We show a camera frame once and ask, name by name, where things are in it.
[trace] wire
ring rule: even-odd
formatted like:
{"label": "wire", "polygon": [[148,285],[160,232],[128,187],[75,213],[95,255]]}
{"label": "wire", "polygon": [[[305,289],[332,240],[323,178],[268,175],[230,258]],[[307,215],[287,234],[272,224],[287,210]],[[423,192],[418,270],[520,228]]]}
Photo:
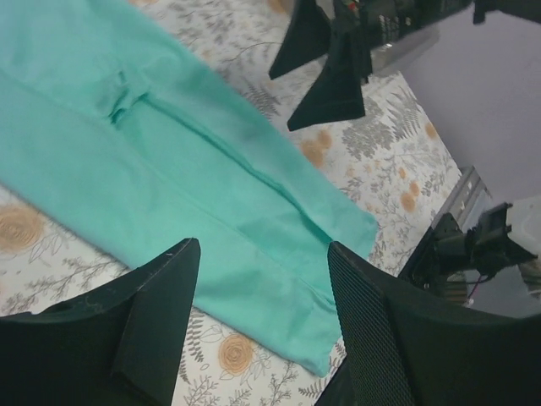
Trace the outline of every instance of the wire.
{"label": "wire", "polygon": [[479,275],[479,278],[478,278],[477,282],[473,286],[472,292],[470,292],[470,294],[467,296],[467,300],[470,300],[472,298],[473,294],[475,293],[475,291],[477,290],[478,286],[481,283],[484,283],[484,282],[487,282],[488,280],[490,280],[490,278],[486,278],[484,281],[481,281],[482,277],[483,277],[483,275]]}

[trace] gray wall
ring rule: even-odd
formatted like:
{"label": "gray wall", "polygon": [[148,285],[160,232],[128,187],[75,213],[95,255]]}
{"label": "gray wall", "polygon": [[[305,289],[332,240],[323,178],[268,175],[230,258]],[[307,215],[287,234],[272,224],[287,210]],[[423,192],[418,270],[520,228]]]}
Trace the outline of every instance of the gray wall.
{"label": "gray wall", "polygon": [[541,194],[541,25],[468,10],[438,29],[401,70],[445,145],[496,200]]}

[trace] white patterned fabric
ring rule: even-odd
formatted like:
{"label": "white patterned fabric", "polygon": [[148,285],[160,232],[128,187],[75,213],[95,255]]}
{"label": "white patterned fabric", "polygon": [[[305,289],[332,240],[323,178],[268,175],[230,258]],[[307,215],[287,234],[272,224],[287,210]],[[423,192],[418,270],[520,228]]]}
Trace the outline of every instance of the white patterned fabric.
{"label": "white patterned fabric", "polygon": [[[268,79],[287,28],[277,0],[132,3],[218,71],[360,208],[376,215],[380,232],[370,261],[396,275],[460,176],[402,76],[375,78],[363,88],[367,117],[290,133],[286,121],[320,65]],[[2,315],[44,310],[126,271],[0,187]],[[311,405],[344,356],[338,343],[331,373],[319,379],[193,309],[173,405]]]}

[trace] mint green pants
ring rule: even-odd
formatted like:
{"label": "mint green pants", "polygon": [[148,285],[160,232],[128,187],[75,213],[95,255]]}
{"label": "mint green pants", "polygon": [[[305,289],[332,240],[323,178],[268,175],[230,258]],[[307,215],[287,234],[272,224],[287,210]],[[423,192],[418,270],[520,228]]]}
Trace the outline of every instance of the mint green pants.
{"label": "mint green pants", "polygon": [[124,0],[2,2],[0,37],[0,182],[132,268],[197,238],[194,304],[325,375],[327,246],[372,216]]}

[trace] black mesh surface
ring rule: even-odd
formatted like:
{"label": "black mesh surface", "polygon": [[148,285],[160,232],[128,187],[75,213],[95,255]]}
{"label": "black mesh surface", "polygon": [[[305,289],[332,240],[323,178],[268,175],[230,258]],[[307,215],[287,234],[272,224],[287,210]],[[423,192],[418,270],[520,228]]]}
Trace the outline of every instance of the black mesh surface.
{"label": "black mesh surface", "polygon": [[329,267],[359,406],[414,405],[383,294],[336,245],[329,250]]}

